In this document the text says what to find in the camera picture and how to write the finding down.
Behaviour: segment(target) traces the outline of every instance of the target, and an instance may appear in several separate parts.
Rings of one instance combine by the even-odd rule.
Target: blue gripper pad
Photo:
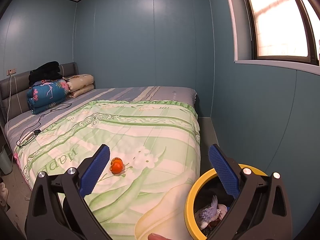
[[[109,160],[110,149],[105,145],[81,177],[79,189],[81,197],[84,198],[84,196],[92,193]]]
[[[240,193],[239,179],[214,145],[211,145],[209,148],[209,160],[213,168],[216,170],[227,194],[232,195],[233,198],[236,199]]]

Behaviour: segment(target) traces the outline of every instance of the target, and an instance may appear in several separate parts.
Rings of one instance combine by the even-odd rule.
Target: finger
[[[165,238],[160,235],[157,235],[157,234],[150,234],[150,235],[148,235],[148,240],[170,240],[170,239]]]

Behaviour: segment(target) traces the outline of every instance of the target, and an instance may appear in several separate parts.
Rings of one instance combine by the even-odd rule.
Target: folded quilt
[[[27,92],[28,105],[31,110],[35,107],[47,106],[62,98],[66,98],[67,94],[68,85],[63,79],[46,82],[31,88]]]
[[[67,98],[76,98],[76,97],[78,97],[80,95],[83,95],[83,94],[93,90],[93,89],[94,89],[94,85],[92,85],[92,84],[89,85],[89,86],[85,86],[84,88],[80,88],[79,90],[68,94]]]
[[[74,92],[93,83],[93,76],[90,74],[75,75],[67,82],[70,92]]]
[[[41,112],[43,112],[43,111],[45,111],[45,110],[47,110],[47,109],[49,109],[51,107],[54,107],[54,106],[62,103],[64,100],[66,100],[66,96],[61,98],[61,99],[59,99],[59,100],[57,100],[57,101],[55,101],[55,102],[47,104],[45,106],[40,106],[40,107],[31,106],[31,113],[32,114],[39,114],[39,113],[41,113]]]

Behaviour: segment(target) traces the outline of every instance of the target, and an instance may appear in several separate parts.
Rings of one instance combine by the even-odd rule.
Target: green floral bedspread
[[[199,177],[197,115],[177,101],[91,101],[51,124],[36,140],[16,149],[30,187],[40,171],[49,175],[78,167],[101,144],[110,161],[119,157],[118,175],[110,161],[92,194],[89,208],[114,240],[146,240],[148,234],[191,239],[183,210]]]

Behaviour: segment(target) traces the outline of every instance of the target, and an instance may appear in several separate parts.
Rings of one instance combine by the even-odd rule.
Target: orange
[[[120,158],[113,158],[110,164],[110,170],[112,173],[117,174],[123,170],[123,161]]]

